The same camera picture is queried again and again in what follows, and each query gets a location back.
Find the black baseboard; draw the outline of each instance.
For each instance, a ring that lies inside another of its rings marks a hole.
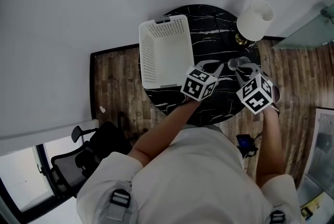
[[[106,54],[114,51],[123,51],[138,48],[139,44],[132,44],[128,46],[121,46],[114,49],[97,51],[90,54],[90,62],[89,62],[89,98],[90,98],[90,113],[92,115],[92,119],[97,119],[96,114],[96,99],[95,99],[95,57],[101,54]]]
[[[275,40],[275,41],[282,41],[283,39],[286,39],[286,38],[283,38],[283,37],[263,37],[262,38],[263,40]]]

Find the lamp base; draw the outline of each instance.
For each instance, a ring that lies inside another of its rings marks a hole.
[[[235,41],[239,44],[239,45],[246,45],[248,40],[245,39],[239,32],[235,34]]]

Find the white shirt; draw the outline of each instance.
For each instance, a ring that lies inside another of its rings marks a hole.
[[[239,150],[221,133],[189,128],[145,168],[136,159],[111,153],[78,194],[77,210],[91,224],[108,181],[132,181],[138,224],[265,223],[279,207],[287,223],[300,223],[292,177],[281,175],[261,189],[245,173]]]

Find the glass door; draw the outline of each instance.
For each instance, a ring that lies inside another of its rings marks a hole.
[[[334,4],[298,31],[276,44],[273,49],[312,49],[334,41]]]

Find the backpack strap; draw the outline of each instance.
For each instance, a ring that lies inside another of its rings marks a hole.
[[[283,211],[275,210],[270,214],[270,224],[282,224],[285,222],[285,214]]]
[[[136,224],[138,208],[131,197],[132,186],[128,181],[113,181],[106,197],[97,206],[93,224]]]
[[[107,219],[109,223],[127,223],[125,212],[129,208],[131,195],[124,189],[117,189],[111,195]]]

